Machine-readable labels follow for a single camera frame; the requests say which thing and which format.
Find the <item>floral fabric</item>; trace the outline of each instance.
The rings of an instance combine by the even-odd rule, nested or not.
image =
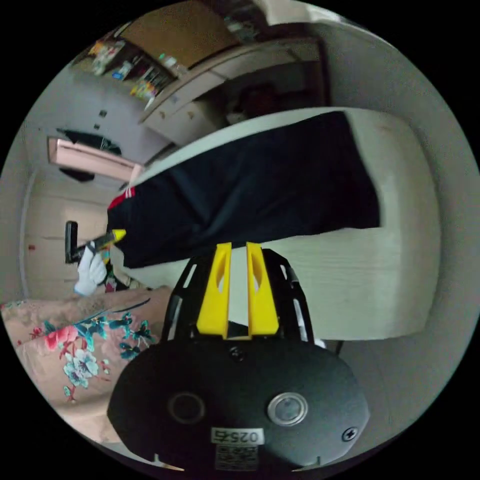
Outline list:
[[[23,367],[57,413],[96,442],[119,442],[107,418],[110,395],[128,362],[159,340],[170,293],[22,300],[0,312]]]

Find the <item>label sticker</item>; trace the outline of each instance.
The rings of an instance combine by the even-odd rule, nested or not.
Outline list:
[[[173,67],[177,63],[177,59],[174,57],[167,58],[167,60],[164,61],[164,65],[169,69],[170,67]]]
[[[229,472],[254,472],[259,467],[257,446],[217,445],[215,469]]]
[[[219,445],[250,447],[265,443],[263,428],[217,428],[211,429],[211,442]]]

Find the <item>printed number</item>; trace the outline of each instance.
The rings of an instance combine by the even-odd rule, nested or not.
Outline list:
[[[227,432],[225,430],[216,430],[215,431],[215,440],[221,443],[243,443],[243,444],[256,444],[259,441],[259,434],[255,431],[248,433],[243,432]]]

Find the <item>barcode label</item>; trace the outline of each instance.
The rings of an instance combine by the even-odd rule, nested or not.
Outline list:
[[[259,466],[257,446],[217,445],[215,469],[229,472],[253,472]]]

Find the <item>red stripe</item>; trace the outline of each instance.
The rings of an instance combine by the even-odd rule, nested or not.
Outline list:
[[[111,202],[111,204],[108,206],[108,210],[113,209],[117,205],[120,205],[125,199],[133,198],[135,196],[135,187],[134,186],[132,186],[130,188],[130,196],[128,196],[128,197],[127,197],[127,191],[128,191],[128,189],[125,190],[120,196],[114,198],[113,201]]]

